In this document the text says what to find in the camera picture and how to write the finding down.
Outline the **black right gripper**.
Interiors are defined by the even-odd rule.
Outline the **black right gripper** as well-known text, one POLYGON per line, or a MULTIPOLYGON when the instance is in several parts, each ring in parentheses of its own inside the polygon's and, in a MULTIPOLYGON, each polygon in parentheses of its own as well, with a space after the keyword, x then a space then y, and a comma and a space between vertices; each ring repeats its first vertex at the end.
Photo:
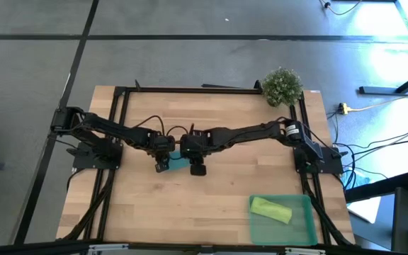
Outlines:
POLYGON ((207 130, 191 130, 182 135, 180 139, 180 155, 189 160, 192 176, 205 176, 207 174, 203 158, 210 154, 214 145, 207 130))

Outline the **teal microfiber towel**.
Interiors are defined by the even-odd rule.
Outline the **teal microfiber towel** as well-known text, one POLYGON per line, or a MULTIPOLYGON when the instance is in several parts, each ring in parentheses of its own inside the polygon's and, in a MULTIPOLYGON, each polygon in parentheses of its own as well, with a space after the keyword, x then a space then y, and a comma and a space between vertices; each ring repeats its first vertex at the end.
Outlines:
POLYGON ((190 167, 189 160, 184 159, 181 156, 180 151, 170 152, 169 156, 170 156, 169 171, 175 171, 182 168, 190 167))

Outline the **green mesh basket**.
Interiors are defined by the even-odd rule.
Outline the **green mesh basket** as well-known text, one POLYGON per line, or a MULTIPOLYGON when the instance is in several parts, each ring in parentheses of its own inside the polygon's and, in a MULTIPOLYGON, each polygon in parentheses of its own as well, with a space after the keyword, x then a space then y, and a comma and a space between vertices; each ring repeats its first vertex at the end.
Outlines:
POLYGON ((317 244, 317 234, 312 204, 307 195, 251 195, 248 202, 249 234, 255 245, 312 246, 317 244), (288 224, 250 212, 254 197, 264 198, 293 211, 288 224))

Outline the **black aluminium table frame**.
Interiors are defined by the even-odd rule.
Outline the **black aluminium table frame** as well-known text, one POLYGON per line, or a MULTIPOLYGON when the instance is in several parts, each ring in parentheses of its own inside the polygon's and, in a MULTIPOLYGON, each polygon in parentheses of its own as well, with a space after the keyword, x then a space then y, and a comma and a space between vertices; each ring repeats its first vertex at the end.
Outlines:
MULTIPOLYGON (((155 120, 179 137, 185 128, 257 125, 289 116, 251 89, 222 90, 145 87, 130 92, 125 124, 155 120)), ((293 152, 274 140, 238 144, 205 159, 207 174, 188 168, 158 174, 153 158, 126 147, 110 197, 104 232, 107 242, 250 244, 248 199, 253 194, 299 194, 293 152)))

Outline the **white paper sheet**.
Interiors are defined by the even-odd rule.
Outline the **white paper sheet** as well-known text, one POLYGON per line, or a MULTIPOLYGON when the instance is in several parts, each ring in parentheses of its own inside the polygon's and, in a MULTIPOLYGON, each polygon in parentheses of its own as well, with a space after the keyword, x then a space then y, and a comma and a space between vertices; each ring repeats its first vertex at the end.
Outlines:
POLYGON ((369 198, 347 204, 348 211, 357 217, 374 224, 380 207, 381 197, 369 198))

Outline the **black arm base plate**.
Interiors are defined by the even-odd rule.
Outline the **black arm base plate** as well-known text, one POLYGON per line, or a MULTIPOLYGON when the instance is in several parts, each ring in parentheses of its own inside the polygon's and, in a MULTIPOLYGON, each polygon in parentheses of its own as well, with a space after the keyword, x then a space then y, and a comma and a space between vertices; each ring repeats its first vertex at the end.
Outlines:
POLYGON ((74 157, 72 167, 75 169, 118 169, 122 159, 123 146, 112 144, 111 147, 115 154, 110 158, 105 158, 98 156, 90 146, 80 142, 76 152, 70 152, 74 157))
POLYGON ((295 168, 298 173, 306 174, 341 174, 342 154, 337 148, 320 147, 313 149, 296 148, 293 150, 295 168))

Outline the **lime green microfiber towel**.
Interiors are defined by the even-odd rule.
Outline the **lime green microfiber towel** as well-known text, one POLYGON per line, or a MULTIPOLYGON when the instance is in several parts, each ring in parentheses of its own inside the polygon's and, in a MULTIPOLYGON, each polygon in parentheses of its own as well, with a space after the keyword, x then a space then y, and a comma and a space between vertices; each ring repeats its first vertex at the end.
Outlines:
POLYGON ((285 224, 290 222, 293 215, 293 211, 290 208, 260 197, 253 198, 250 212, 285 224))

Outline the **small artificial potted plant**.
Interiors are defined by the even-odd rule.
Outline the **small artificial potted plant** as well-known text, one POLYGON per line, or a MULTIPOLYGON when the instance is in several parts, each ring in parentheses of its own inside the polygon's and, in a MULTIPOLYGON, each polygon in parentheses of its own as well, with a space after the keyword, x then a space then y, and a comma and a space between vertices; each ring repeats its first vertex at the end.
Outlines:
POLYGON ((268 105, 295 105, 302 94, 302 81, 293 69, 279 67, 261 81, 262 95, 268 105))

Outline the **black desk beam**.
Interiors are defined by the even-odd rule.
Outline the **black desk beam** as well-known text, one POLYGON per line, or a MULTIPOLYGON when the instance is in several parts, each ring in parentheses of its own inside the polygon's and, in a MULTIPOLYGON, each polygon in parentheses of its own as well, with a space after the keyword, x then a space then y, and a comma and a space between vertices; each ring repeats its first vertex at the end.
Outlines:
POLYGON ((354 203, 391 194, 395 192, 396 188, 408 189, 408 173, 351 188, 345 192, 346 203, 354 203))

